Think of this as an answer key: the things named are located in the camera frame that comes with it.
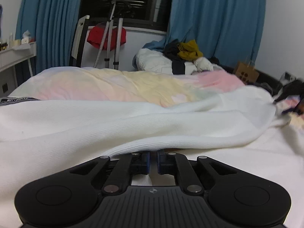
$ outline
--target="white desk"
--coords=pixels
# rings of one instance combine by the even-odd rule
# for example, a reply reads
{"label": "white desk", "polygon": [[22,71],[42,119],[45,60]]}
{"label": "white desk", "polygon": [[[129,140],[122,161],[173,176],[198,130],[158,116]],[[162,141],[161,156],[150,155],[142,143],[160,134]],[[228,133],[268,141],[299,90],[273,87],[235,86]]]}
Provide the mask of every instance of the white desk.
{"label": "white desk", "polygon": [[32,77],[33,72],[30,58],[37,55],[36,42],[31,42],[27,46],[28,49],[22,49],[24,45],[20,45],[14,48],[0,51],[0,72],[27,60],[29,73]]}

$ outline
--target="blue curtain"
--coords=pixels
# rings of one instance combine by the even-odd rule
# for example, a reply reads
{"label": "blue curtain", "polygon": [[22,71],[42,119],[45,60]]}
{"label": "blue curtain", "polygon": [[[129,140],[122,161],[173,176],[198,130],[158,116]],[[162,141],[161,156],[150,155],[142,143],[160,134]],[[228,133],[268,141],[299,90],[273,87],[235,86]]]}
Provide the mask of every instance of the blue curtain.
{"label": "blue curtain", "polygon": [[[29,30],[37,42],[33,73],[68,66],[81,0],[22,0],[16,39]],[[28,65],[16,66],[18,84],[29,78]]]}
{"label": "blue curtain", "polygon": [[239,60],[254,63],[262,37],[266,0],[172,0],[167,37],[144,48],[162,51],[178,39],[195,39],[200,51],[234,67]]}

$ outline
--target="mustard yellow garment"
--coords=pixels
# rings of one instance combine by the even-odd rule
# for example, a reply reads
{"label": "mustard yellow garment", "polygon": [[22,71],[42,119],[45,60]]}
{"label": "mustard yellow garment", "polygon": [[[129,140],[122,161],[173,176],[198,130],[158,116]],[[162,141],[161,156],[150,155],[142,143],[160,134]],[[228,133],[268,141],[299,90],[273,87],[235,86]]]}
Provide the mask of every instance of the mustard yellow garment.
{"label": "mustard yellow garment", "polygon": [[177,55],[186,61],[194,61],[203,56],[195,39],[190,40],[188,43],[180,43],[178,49],[180,52]]}

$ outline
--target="red clothing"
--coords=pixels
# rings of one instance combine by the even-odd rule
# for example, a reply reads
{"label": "red clothing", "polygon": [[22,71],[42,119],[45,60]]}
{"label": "red clothing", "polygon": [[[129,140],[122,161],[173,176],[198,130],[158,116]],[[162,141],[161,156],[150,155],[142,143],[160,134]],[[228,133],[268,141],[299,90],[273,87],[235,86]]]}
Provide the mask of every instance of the red clothing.
{"label": "red clothing", "polygon": [[[104,30],[105,30],[104,27],[100,27],[100,26],[93,27],[89,32],[87,42],[93,45],[95,48],[99,49]],[[117,33],[117,28],[112,30],[110,50],[113,50],[115,48],[116,33]],[[126,42],[126,34],[127,31],[125,30],[125,28],[122,28],[120,45],[123,45]],[[104,50],[106,50],[108,46],[108,35],[109,32],[107,33],[107,37],[105,38],[105,42],[103,45]]]}

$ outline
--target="wall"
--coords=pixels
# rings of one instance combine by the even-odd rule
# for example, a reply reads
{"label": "wall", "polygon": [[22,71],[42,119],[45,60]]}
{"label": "wall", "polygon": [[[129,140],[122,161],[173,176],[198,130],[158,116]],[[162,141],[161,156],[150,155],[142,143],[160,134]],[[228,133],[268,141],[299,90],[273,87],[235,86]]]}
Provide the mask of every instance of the wall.
{"label": "wall", "polygon": [[[165,37],[164,32],[141,29],[141,28],[126,28],[127,29],[127,42],[120,47],[120,63],[119,70],[121,71],[134,71],[135,69],[132,66],[133,57],[137,52],[148,42],[152,40],[160,41]],[[83,56],[82,56],[82,67],[93,67],[98,49],[94,48],[88,42],[85,42]],[[101,69],[105,67],[105,58],[106,51],[102,51],[99,64],[97,68]],[[110,53],[110,68],[113,69],[113,58],[114,50]]]}
{"label": "wall", "polygon": [[266,0],[256,68],[279,79],[288,71],[304,78],[304,0]]}
{"label": "wall", "polygon": [[1,17],[1,38],[4,41],[8,41],[11,32],[14,34],[15,38],[16,25],[21,1],[22,0],[0,0],[0,4],[3,7]]}

